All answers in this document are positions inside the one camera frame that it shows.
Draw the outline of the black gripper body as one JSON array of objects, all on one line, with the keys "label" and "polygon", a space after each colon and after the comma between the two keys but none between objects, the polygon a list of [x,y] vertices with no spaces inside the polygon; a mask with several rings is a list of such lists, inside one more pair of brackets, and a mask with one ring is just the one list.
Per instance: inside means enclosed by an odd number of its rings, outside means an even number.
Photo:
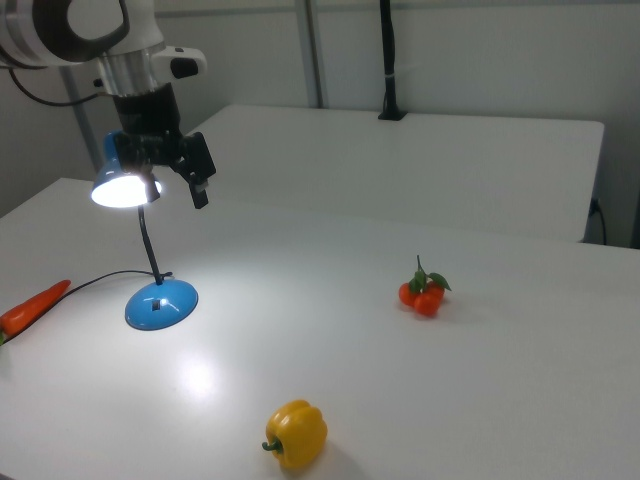
[{"label": "black gripper body", "polygon": [[183,135],[171,85],[142,95],[114,98],[122,132],[114,139],[124,171],[167,166],[185,178],[209,178],[216,167],[204,136]]}]

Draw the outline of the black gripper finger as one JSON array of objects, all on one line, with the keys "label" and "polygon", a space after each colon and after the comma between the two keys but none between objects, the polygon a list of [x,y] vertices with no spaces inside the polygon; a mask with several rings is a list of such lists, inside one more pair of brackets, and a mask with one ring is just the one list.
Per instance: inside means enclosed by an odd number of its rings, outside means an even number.
[{"label": "black gripper finger", "polygon": [[200,210],[207,206],[209,204],[207,194],[208,180],[202,179],[194,172],[191,172],[188,178],[188,185],[194,208]]},{"label": "black gripper finger", "polygon": [[140,179],[143,182],[145,202],[152,203],[160,198],[160,187],[157,185],[153,169],[150,164],[145,164],[140,170]]}]

